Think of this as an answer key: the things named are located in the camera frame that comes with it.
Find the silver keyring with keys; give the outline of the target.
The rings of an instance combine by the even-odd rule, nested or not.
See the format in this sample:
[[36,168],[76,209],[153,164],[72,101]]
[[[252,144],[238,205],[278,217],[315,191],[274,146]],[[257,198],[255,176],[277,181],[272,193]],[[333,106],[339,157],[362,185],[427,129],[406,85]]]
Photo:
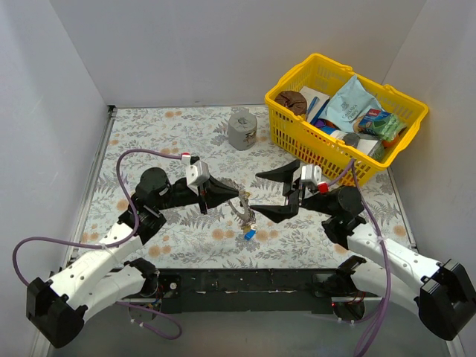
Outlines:
[[250,208],[248,203],[249,192],[247,192],[242,185],[237,184],[230,178],[222,178],[221,182],[238,191],[239,208],[237,208],[231,200],[228,200],[226,204],[230,207],[232,214],[236,217],[243,232],[248,233],[256,225],[255,212]]

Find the blue key tag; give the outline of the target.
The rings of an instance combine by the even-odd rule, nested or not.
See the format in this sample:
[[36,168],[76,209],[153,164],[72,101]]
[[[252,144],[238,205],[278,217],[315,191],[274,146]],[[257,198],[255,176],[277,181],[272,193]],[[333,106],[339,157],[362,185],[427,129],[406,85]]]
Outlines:
[[250,231],[244,234],[244,239],[250,240],[255,236],[255,234],[256,234],[256,231],[254,229],[251,229]]

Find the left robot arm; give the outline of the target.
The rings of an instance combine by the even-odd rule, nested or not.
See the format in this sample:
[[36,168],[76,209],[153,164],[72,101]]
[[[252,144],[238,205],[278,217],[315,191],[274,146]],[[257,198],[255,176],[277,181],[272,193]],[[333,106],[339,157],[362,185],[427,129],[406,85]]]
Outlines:
[[159,287],[158,270],[143,258],[126,258],[164,226],[163,210],[198,205],[201,213],[238,197],[237,189],[215,179],[198,161],[186,176],[170,183],[164,170],[144,171],[133,204],[99,241],[69,267],[27,286],[26,316],[56,348],[73,341],[86,321],[116,301],[139,294],[148,298]]

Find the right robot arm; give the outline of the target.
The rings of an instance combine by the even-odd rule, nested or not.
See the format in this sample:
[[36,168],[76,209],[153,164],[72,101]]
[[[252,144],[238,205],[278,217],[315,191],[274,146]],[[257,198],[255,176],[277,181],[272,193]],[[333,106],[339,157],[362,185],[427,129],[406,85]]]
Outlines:
[[316,280],[330,296],[357,292],[379,296],[381,306],[398,304],[417,315],[437,337],[451,341],[475,316],[475,288],[455,260],[441,263],[385,239],[361,215],[366,209],[356,185],[334,187],[323,181],[321,168],[295,160],[257,177],[283,184],[284,206],[255,205],[253,210],[279,223],[301,208],[328,216],[321,223],[327,238],[351,252],[334,272]]

